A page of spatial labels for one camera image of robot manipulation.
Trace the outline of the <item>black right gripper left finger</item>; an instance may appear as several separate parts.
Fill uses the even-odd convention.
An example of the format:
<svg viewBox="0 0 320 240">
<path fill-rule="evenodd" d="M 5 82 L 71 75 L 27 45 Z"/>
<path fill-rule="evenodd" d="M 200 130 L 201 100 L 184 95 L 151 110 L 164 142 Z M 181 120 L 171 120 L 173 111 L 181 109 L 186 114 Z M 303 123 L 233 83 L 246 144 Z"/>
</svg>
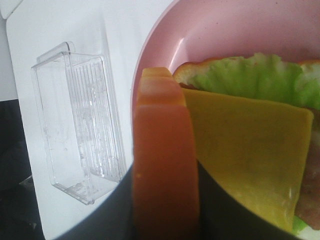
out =
<svg viewBox="0 0 320 240">
<path fill-rule="evenodd" d="M 132 168 L 101 205 L 59 240 L 135 240 Z"/>
</svg>

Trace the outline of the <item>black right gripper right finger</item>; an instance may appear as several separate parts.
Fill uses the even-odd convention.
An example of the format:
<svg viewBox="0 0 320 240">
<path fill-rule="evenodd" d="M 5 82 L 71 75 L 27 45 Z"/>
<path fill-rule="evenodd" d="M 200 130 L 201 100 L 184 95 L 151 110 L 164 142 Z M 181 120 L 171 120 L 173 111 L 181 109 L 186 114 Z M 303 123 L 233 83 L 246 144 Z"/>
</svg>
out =
<svg viewBox="0 0 320 240">
<path fill-rule="evenodd" d="M 233 199 L 198 163 L 201 240 L 296 240 Z"/>
</svg>

